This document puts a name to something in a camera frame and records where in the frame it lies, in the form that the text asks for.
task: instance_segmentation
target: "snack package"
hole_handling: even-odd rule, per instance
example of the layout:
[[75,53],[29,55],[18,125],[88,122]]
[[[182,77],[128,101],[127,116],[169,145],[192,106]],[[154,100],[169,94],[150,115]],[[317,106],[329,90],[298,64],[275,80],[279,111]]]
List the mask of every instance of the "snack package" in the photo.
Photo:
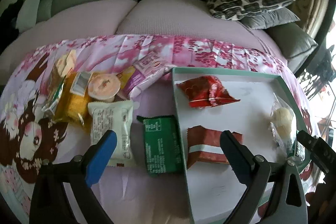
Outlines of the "snack package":
[[190,79],[177,86],[188,97],[191,107],[214,107],[240,101],[231,97],[222,82],[212,75]]
[[53,117],[55,122],[74,122],[84,125],[84,119],[88,113],[87,105],[92,100],[87,88],[91,75],[91,72],[78,72],[72,73],[65,79],[63,88],[58,92],[61,96]]
[[[188,128],[188,161],[187,168],[196,161],[229,164],[219,144],[222,131],[206,129],[202,126]],[[243,135],[233,132],[237,141],[243,143]]]
[[53,96],[63,78],[72,73],[75,68],[76,59],[76,50],[71,50],[56,60],[49,77],[49,95]]
[[76,50],[62,55],[52,67],[48,83],[48,99],[42,108],[46,116],[55,115],[57,104],[63,92],[65,79],[72,73],[76,63]]
[[144,124],[144,145],[148,173],[182,172],[179,130],[175,117],[144,118],[137,116],[137,120]]
[[167,74],[172,67],[172,64],[159,57],[155,52],[150,52],[117,74],[121,83],[118,95],[123,99],[134,99]]
[[270,114],[270,129],[283,154],[296,163],[305,159],[305,148],[296,140],[296,116],[292,108],[274,94]]
[[98,143],[106,130],[117,135],[117,146],[109,160],[109,166],[135,166],[131,150],[130,130],[133,117],[133,101],[114,103],[91,102],[88,110],[92,116],[91,145]]
[[95,100],[111,103],[120,89],[120,81],[114,74],[102,73],[89,82],[89,96]]

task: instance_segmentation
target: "anime girl print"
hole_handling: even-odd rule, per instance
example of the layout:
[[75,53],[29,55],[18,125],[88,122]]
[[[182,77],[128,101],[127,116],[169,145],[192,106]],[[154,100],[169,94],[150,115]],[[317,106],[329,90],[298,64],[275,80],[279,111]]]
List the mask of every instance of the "anime girl print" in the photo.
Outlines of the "anime girl print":
[[28,85],[23,113],[11,96],[5,118],[0,122],[0,164],[15,166],[17,173],[27,183],[34,183],[39,173],[42,160],[54,161],[58,152],[58,144],[66,136],[67,123],[54,123],[49,118],[42,118],[40,107],[36,103],[39,92],[31,89],[47,67],[45,54],[26,77]]

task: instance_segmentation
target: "white snack package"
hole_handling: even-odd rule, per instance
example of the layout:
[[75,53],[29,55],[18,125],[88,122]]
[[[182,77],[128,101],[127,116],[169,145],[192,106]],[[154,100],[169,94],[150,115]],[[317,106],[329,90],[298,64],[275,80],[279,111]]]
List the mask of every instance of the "white snack package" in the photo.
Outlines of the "white snack package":
[[88,104],[92,116],[91,145],[98,143],[106,130],[117,135],[117,146],[109,160],[109,166],[135,166],[131,150],[130,129],[133,117],[133,101],[114,103],[92,102]]
[[270,119],[273,138],[287,157],[296,139],[296,117],[292,108],[276,94],[274,94]]

